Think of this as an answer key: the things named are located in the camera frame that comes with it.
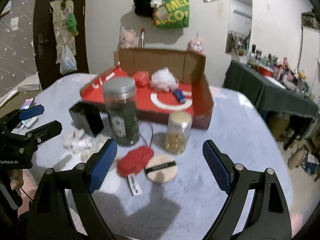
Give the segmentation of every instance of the pink stuffed bear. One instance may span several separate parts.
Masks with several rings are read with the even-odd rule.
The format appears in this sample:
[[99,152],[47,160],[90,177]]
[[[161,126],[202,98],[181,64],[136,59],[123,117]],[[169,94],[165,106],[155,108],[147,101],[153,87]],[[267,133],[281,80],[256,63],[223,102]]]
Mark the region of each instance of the pink stuffed bear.
[[188,43],[188,50],[194,51],[195,53],[198,54],[203,54],[203,45],[202,45],[203,40],[191,40]]
[[120,42],[121,48],[132,48],[136,33],[134,30],[126,31],[124,27],[121,27]]

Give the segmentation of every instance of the glass jar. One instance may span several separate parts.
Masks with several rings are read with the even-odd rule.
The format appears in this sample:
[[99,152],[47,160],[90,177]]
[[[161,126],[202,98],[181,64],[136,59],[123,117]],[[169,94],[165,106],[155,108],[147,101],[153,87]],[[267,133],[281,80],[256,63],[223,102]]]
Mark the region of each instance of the glass jar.
[[114,138],[130,146],[139,140],[136,85],[131,77],[114,77],[103,84],[103,97]]
[[167,152],[180,155],[187,146],[192,116],[186,112],[173,112],[169,116],[164,147]]

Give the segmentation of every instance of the blue gripper pad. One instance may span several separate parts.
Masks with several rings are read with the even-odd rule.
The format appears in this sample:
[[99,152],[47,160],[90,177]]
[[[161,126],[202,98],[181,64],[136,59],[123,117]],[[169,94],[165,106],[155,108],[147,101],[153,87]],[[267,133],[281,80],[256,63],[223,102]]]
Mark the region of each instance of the blue gripper pad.
[[207,141],[203,143],[202,153],[219,188],[229,194],[231,192],[230,173]]
[[19,119],[28,120],[32,117],[41,115],[43,113],[44,113],[44,107],[42,105],[37,105],[37,106],[30,107],[28,109],[22,109],[19,114]]
[[101,148],[98,153],[93,154],[87,161],[92,161],[92,158],[98,158],[93,169],[90,172],[89,192],[92,194],[95,190],[98,190],[117,154],[117,143],[115,140],[109,139]]

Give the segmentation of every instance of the light blue tablecloth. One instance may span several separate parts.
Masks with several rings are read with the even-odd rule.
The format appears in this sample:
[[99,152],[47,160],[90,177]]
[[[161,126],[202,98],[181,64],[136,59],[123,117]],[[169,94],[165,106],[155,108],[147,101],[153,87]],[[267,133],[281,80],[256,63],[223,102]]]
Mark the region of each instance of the light blue tablecloth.
[[[88,74],[66,76],[36,97],[36,104],[42,104],[45,112],[32,128],[53,120],[58,120],[63,126],[61,135],[41,144],[33,156],[34,166],[30,171],[37,180],[41,179],[45,169],[59,166],[58,161],[65,152],[63,135],[74,130],[68,109],[80,100],[79,89],[93,77]],[[100,191],[93,194],[100,213],[113,232],[141,240],[202,239],[227,197],[219,189],[203,158],[202,144],[207,139],[212,139],[234,163],[242,163],[249,170],[273,168],[288,206],[291,206],[292,185],[286,163],[256,109],[240,93],[215,87],[211,87],[211,91],[215,106],[210,127],[207,131],[192,130],[185,152],[175,157],[178,173],[174,180],[155,184],[140,172],[137,175],[143,190],[140,196],[132,196],[126,183],[122,183],[115,195]],[[159,145],[166,126],[153,123],[153,127],[155,136],[152,147],[155,155],[160,155],[164,153]],[[150,125],[143,123],[140,131],[149,141]],[[118,147],[117,157],[126,155],[130,149]],[[242,230],[252,198],[253,191],[250,191],[235,232]]]

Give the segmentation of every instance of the gray lid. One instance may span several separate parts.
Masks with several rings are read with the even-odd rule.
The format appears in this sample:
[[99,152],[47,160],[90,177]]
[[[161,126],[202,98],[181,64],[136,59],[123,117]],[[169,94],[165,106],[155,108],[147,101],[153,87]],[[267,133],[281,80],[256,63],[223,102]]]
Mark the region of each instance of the gray lid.
[[109,100],[123,100],[136,94],[136,83],[131,77],[114,77],[103,84],[103,96]]

